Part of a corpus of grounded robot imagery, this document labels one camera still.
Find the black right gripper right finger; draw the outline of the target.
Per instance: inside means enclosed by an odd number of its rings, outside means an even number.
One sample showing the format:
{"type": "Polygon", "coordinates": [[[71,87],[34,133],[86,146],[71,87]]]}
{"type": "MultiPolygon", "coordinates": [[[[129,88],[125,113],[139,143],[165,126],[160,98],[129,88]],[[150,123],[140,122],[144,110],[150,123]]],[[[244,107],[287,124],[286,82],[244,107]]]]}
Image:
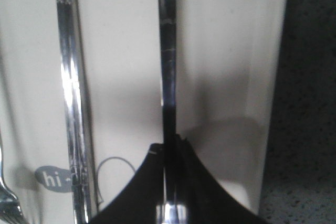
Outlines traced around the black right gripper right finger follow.
{"type": "Polygon", "coordinates": [[[190,142],[179,135],[176,147],[176,200],[188,223],[266,223],[236,201],[210,174],[190,142]]]}

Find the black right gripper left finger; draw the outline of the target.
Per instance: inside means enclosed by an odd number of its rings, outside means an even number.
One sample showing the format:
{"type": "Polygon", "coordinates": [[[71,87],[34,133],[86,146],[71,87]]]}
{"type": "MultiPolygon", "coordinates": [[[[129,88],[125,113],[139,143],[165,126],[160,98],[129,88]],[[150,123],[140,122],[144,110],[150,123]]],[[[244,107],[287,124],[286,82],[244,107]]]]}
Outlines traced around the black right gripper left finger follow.
{"type": "Polygon", "coordinates": [[[157,223],[163,196],[163,145],[151,144],[136,174],[117,197],[90,223],[157,223]]]}

